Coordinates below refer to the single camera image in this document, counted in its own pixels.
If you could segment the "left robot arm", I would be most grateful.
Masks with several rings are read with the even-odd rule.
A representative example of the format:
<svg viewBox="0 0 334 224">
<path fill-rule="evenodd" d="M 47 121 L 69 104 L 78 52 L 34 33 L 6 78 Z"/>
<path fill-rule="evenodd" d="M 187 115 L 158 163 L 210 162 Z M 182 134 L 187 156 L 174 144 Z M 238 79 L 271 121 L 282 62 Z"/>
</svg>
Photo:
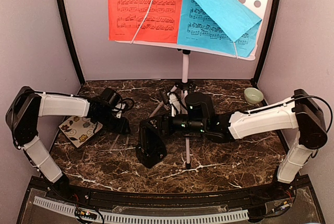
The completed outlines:
<svg viewBox="0 0 334 224">
<path fill-rule="evenodd" d="M 41 140 L 40 121 L 48 117 L 86 117 L 94 123 L 100 123 L 109 132 L 126 135 L 130 133 L 129 120 L 116 114 L 129 108 L 111 88 L 104 89 L 95 97 L 85 97 L 37 91 L 23 86 L 6 112 L 5 121 L 14 147 L 22 150 L 31 165 L 54 185 L 55 195 L 62 201 L 69 201 L 74 196 L 74 190 L 66 184 L 68 177 Z"/>
</svg>

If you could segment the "blue sheet music page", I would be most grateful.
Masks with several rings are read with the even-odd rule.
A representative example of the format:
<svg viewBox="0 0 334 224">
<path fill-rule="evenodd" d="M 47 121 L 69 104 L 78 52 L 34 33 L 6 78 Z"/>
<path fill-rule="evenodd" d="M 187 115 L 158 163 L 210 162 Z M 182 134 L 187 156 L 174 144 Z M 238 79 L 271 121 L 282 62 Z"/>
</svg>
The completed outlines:
<svg viewBox="0 0 334 224">
<path fill-rule="evenodd" d="M 238 0 L 183 0 L 177 43 L 247 58 L 261 21 Z"/>
</svg>

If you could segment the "black metronome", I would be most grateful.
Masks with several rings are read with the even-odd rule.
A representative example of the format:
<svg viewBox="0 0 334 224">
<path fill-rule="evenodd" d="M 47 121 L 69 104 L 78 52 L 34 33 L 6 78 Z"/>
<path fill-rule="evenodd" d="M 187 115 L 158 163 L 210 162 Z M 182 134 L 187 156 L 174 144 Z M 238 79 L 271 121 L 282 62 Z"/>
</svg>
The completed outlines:
<svg viewBox="0 0 334 224">
<path fill-rule="evenodd" d="M 158 129 L 149 120 L 139 123 L 136 157 L 146 168 L 151 169 L 167 156 L 167 149 L 161 140 Z"/>
</svg>

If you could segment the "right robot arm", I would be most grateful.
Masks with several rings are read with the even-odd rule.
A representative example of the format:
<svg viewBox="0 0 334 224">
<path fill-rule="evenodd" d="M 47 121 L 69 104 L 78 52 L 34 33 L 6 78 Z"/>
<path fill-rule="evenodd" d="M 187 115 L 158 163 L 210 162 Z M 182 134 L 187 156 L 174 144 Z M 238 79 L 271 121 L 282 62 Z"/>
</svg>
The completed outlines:
<svg viewBox="0 0 334 224">
<path fill-rule="evenodd" d="M 308 95 L 303 89 L 278 103 L 258 109 L 216 114 L 212 98 L 201 92 L 185 97 L 180 106 L 185 114 L 176 111 L 154 116 L 150 123 L 160 135 L 176 131 L 202 133 L 212 142 L 229 143 L 237 139 L 279 129 L 296 129 L 297 135 L 287 156 L 277 171 L 277 180 L 266 189 L 271 200 L 277 200 L 287 190 L 299 170 L 323 147 L 328 140 L 330 125 L 325 123 L 324 113 L 315 102 L 317 96 Z"/>
</svg>

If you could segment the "clear metronome front cover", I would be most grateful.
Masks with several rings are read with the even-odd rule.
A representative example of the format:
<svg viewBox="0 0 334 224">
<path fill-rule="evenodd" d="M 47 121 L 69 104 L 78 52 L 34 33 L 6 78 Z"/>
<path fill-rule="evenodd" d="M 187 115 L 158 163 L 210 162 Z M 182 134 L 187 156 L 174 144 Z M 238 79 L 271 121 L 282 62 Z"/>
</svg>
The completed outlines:
<svg viewBox="0 0 334 224">
<path fill-rule="evenodd" d="M 112 141 L 111 146 L 109 148 L 110 154 L 115 154 L 119 152 L 122 156 L 125 156 L 128 144 L 129 144 L 130 135 L 121 135 L 117 134 L 115 139 Z"/>
</svg>

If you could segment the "red sheet music page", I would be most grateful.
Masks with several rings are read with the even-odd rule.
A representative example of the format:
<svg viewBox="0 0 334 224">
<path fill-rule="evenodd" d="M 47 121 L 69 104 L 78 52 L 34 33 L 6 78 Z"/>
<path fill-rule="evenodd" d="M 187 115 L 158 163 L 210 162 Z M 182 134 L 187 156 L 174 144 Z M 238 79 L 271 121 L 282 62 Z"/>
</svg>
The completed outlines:
<svg viewBox="0 0 334 224">
<path fill-rule="evenodd" d="M 177 43 L 183 0 L 108 0 L 109 40 Z"/>
</svg>

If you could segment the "white folding tripod stand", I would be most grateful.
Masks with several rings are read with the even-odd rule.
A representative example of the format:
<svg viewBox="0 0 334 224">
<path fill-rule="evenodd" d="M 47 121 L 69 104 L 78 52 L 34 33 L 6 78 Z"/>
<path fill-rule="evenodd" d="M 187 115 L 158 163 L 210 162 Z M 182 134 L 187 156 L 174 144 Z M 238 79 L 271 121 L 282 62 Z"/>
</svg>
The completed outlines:
<svg viewBox="0 0 334 224">
<path fill-rule="evenodd" d="M 188 80 L 188 72 L 189 72 L 189 55 L 190 50 L 183 50 L 183 49 L 177 49 L 178 51 L 182 52 L 183 55 L 183 64 L 182 64 L 182 80 L 181 85 L 176 86 L 174 85 L 173 88 L 170 90 L 170 92 L 175 92 L 177 89 L 181 90 L 181 101 L 180 104 L 185 104 L 185 97 L 188 95 L 188 92 L 194 88 L 194 85 L 191 81 Z M 186 108 L 184 108 L 182 105 L 180 106 L 181 113 L 187 114 Z M 189 170 L 191 168 L 190 163 L 190 140 L 189 137 L 185 137 L 185 146 L 186 146 L 186 162 L 185 162 L 185 168 Z"/>
</svg>

